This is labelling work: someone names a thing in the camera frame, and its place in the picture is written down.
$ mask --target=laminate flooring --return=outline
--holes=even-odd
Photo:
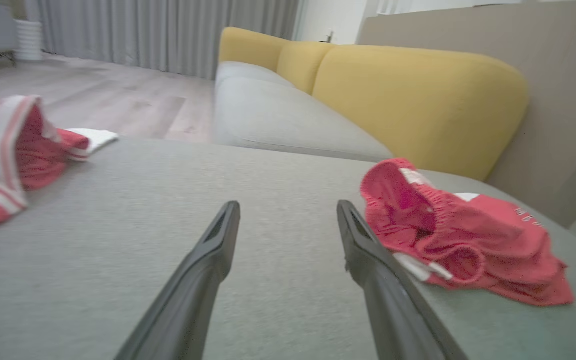
[[[89,59],[46,55],[16,68],[0,59],[0,98],[41,96],[58,128],[210,143],[214,88],[212,80]]]

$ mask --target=sofa seat cushion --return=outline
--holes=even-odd
[[[283,85],[285,87],[294,88],[292,82],[284,79],[272,70],[256,64],[240,63],[237,61],[224,61],[219,64],[217,69],[217,77],[215,78],[215,87],[219,87],[224,80],[229,78],[245,78],[256,79],[264,82]]]
[[[527,305],[480,289],[447,291],[410,276],[467,357],[473,360],[576,359],[576,236],[488,184],[448,173],[420,172],[442,191],[484,194],[526,210],[548,230],[553,254],[568,266],[566,278],[575,301],[550,307]]]
[[[299,89],[231,77],[217,87],[217,144],[379,162],[391,152],[379,141]]]

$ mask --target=sofa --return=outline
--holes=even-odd
[[[224,202],[241,204],[206,360],[376,360],[336,206],[364,206],[371,162],[122,138],[71,164],[0,225],[0,359],[114,359]],[[421,171],[439,189],[512,201],[548,229],[576,296],[576,236],[494,187]],[[415,287],[472,360],[576,359],[576,302]]]
[[[288,41],[227,27],[217,144],[486,180],[528,106],[521,74],[478,54]]]

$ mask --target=yellow backrest cushion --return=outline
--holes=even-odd
[[[322,60],[336,45],[315,41],[292,41],[281,49],[277,74],[307,94],[313,93]]]
[[[312,92],[419,169],[485,180],[528,106],[524,78],[484,55],[382,46],[330,50]]]
[[[277,72],[279,55],[287,39],[237,27],[226,27],[219,43],[219,62],[242,62]]]

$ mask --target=curtain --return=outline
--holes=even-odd
[[[45,50],[214,79],[224,27],[291,39],[300,0],[38,0]]]

